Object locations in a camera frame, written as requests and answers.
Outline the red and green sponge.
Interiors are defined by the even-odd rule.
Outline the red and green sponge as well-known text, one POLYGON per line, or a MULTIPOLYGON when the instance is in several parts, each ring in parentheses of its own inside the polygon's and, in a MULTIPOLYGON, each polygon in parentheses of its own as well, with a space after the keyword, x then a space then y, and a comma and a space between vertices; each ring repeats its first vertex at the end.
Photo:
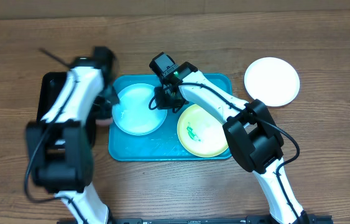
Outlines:
POLYGON ((97 119, 96 120, 96 125, 97 126, 109 126, 113 122, 112 118, 108 119, 97 119))

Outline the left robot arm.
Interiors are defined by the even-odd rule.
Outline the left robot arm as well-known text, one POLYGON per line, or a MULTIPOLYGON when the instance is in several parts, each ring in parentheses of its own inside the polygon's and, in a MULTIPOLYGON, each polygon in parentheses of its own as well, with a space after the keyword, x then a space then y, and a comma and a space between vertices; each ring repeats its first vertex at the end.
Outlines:
POLYGON ((119 104, 112 85, 117 58, 103 46, 71 63, 41 51, 67 70, 43 76, 37 118, 25 127, 25 196, 33 203, 61 200, 74 216, 72 223, 114 223, 92 183, 92 148, 96 121, 111 119, 119 104))

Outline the light blue plate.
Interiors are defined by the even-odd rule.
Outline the light blue plate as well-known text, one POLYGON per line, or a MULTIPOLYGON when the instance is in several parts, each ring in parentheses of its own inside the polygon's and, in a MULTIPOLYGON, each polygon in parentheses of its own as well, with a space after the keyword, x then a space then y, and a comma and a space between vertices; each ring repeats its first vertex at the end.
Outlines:
POLYGON ((120 103, 113 106, 114 123, 127 134, 142 136, 157 130, 167 117, 166 110, 150 110, 154 86, 136 83, 118 93, 120 103))

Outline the green rimmed plate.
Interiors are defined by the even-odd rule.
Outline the green rimmed plate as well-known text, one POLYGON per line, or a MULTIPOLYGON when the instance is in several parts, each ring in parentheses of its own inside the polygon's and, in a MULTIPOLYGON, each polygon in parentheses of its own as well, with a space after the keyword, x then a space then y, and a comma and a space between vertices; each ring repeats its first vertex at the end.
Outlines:
POLYGON ((177 136, 181 145, 198 157, 215 157, 228 149, 222 124, 196 104, 180 115, 177 136))

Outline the white plate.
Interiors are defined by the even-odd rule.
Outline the white plate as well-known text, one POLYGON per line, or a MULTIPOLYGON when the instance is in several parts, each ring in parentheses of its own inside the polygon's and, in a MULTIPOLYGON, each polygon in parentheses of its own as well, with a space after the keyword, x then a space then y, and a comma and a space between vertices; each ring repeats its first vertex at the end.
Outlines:
POLYGON ((289 104, 300 91, 297 71, 288 62, 275 57, 252 62, 244 74, 244 85, 251 98, 271 107, 289 104))

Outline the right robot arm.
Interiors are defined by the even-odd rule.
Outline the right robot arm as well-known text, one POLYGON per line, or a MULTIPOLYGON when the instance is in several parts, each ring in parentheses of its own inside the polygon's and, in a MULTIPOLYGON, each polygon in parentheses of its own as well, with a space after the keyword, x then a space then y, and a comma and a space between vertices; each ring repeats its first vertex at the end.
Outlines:
POLYGON ((277 127, 263 102, 236 98, 211 83, 196 66, 189 62, 178 65, 163 52, 152 59, 149 67, 161 83, 151 99, 155 108, 177 112, 187 102, 203 108, 222 124, 233 159, 255 175, 271 218, 277 223, 309 222, 284 169, 291 162, 283 158, 284 139, 296 141, 277 127))

